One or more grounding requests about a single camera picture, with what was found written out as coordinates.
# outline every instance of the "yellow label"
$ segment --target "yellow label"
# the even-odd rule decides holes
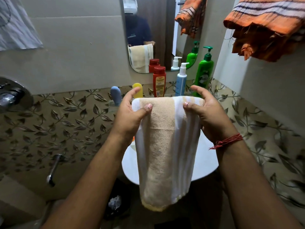
[[[163,97],[164,86],[165,86],[165,77],[160,76],[156,78],[156,94],[157,97]]]

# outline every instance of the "finger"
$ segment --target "finger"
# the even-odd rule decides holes
[[[183,107],[185,110],[193,112],[197,115],[200,115],[203,112],[203,107],[199,106],[197,104],[189,103],[189,102],[184,102]]]
[[[139,109],[138,111],[135,112],[135,114],[140,118],[143,119],[144,116],[148,115],[151,113],[153,109],[152,104],[147,104],[143,108]]]
[[[124,96],[124,98],[122,99],[122,102],[130,102],[132,101],[132,97],[139,92],[141,88],[140,87],[136,87],[131,89],[129,92],[126,93],[126,95]]]
[[[213,95],[205,88],[192,85],[191,89],[202,96],[203,99],[211,99],[214,98]]]

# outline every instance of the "orange cloth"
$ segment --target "orange cloth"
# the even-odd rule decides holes
[[[232,53],[275,62],[304,40],[305,0],[240,0],[224,26],[235,29]]]
[[[181,26],[181,35],[188,34],[190,37],[195,38],[199,27],[203,23],[206,7],[207,0],[185,1],[175,18],[175,21]]]

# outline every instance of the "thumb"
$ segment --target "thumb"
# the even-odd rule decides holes
[[[143,119],[144,116],[148,115],[151,113],[153,108],[152,104],[147,104],[145,105],[143,108],[139,109],[138,111],[136,111],[136,115],[140,118]]]
[[[195,113],[197,115],[201,115],[203,113],[203,107],[199,106],[197,104],[192,104],[192,103],[189,103],[189,102],[184,102],[183,103],[183,107],[184,107],[185,110],[193,112],[193,113]]]

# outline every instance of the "green shampoo bottle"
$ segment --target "green shampoo bottle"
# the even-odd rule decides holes
[[[212,55],[210,53],[213,47],[204,48],[207,48],[209,52],[205,54],[204,59],[199,63],[194,85],[207,88],[214,66],[214,61],[211,60]],[[194,96],[201,97],[197,92],[194,92]]]
[[[189,64],[186,65],[186,69],[189,69],[195,63],[197,58],[199,42],[195,41],[194,44],[195,46],[193,47],[192,52],[186,57],[186,62],[189,62]]]

